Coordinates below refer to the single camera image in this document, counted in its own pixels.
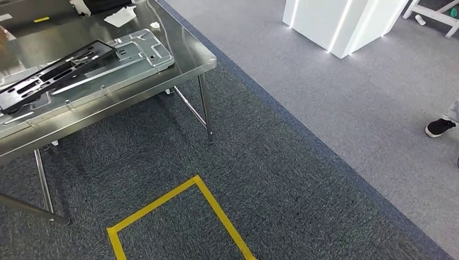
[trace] carpet floor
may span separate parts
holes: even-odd
[[[257,259],[451,259],[217,56],[208,73],[213,145],[176,95],[161,94],[42,149],[55,209],[72,224],[0,207],[0,259],[113,259],[106,228],[196,174]],[[179,88],[199,105],[197,80]],[[44,206],[32,154],[0,172],[3,193]],[[120,240],[129,259],[243,259],[196,187]]]
[[[424,133],[459,95],[459,33],[412,15],[340,60],[282,23],[285,0],[166,2],[459,259],[459,134]]]

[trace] white pedestal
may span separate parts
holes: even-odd
[[[342,59],[388,33],[408,0],[287,0],[283,22]]]

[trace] yellow floor marking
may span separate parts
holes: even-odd
[[[155,208],[161,206],[166,201],[174,198],[180,192],[182,192],[182,191],[186,190],[187,188],[191,187],[193,184],[194,184],[194,180],[193,179],[190,179],[190,180],[186,181],[185,183],[181,184],[177,188],[175,188],[175,189],[169,191],[168,193],[166,193],[165,195],[163,195],[161,198],[155,200],[154,202],[150,203],[149,205],[147,205],[143,209],[141,209],[138,212],[130,215],[125,220],[119,222],[113,228],[116,230],[116,232],[124,229],[128,225],[132,224],[134,221],[136,221],[139,218],[141,218],[141,217],[145,216],[146,214],[148,214],[150,211],[152,211]]]
[[[34,20],[34,23],[39,23],[39,22],[43,22],[43,21],[46,21],[46,20],[49,20],[49,17],[43,17],[43,18],[40,18],[40,19],[37,19],[37,20]]]
[[[236,228],[233,226],[231,221],[228,219],[226,214],[223,212],[223,210],[221,209],[221,207],[218,204],[217,200],[211,194],[211,191],[207,188],[207,186],[204,184],[204,182],[201,180],[201,178],[198,175],[193,177],[193,179],[195,179],[196,185],[201,190],[201,192],[204,195],[204,197],[206,197],[207,201],[211,205],[211,207],[214,210],[215,214],[217,214],[217,217],[223,223],[223,226],[225,226],[225,228],[228,231],[229,235],[233,238],[234,242],[239,247],[239,250],[241,250],[241,252],[244,255],[245,259],[254,260],[255,257],[253,257],[252,253],[250,252],[250,249],[245,244],[245,242],[242,239],[241,235],[239,235],[239,233],[237,232]]]
[[[107,228],[108,237],[113,246],[113,251],[115,252],[116,259],[126,260],[126,255],[123,252],[123,247],[121,246],[120,238],[116,233],[116,230],[113,227]]]
[[[121,241],[118,237],[118,232],[128,225],[132,224],[136,220],[140,219],[141,217],[145,216],[146,214],[150,213],[153,211],[155,208],[161,206],[168,200],[174,198],[177,196],[180,192],[188,189],[189,187],[193,186],[196,184],[199,188],[199,190],[202,192],[204,197],[206,198],[207,202],[210,204],[212,209],[214,210],[215,214],[217,214],[217,217],[220,219],[222,222],[223,226],[226,228],[228,231],[229,235],[233,238],[234,242],[238,246],[239,250],[241,250],[242,255],[246,260],[256,260],[255,257],[252,255],[250,252],[250,249],[242,239],[241,235],[237,232],[236,228],[233,226],[231,221],[228,219],[228,217],[225,215],[224,211],[221,209],[220,205],[218,204],[217,200],[214,198],[214,196],[211,194],[210,190],[207,188],[207,186],[204,184],[202,179],[196,175],[195,177],[191,178],[190,180],[184,182],[183,184],[179,185],[175,189],[169,191],[165,195],[163,195],[161,198],[155,200],[154,202],[150,203],[149,205],[145,206],[138,212],[130,215],[127,217],[125,220],[119,222],[118,224],[114,225],[113,227],[108,227],[107,228],[107,233],[108,237],[110,238],[110,242],[112,243],[113,246],[113,251],[115,252],[115,256],[117,260],[126,260],[126,255],[123,252],[123,247],[121,245]]]

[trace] gray pants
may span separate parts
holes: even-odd
[[[448,112],[442,116],[444,120],[451,121],[459,126],[459,99],[454,102]]]

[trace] black shoe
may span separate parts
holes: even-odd
[[[455,123],[444,119],[438,119],[425,127],[425,133],[428,136],[435,138],[453,127],[456,127]]]

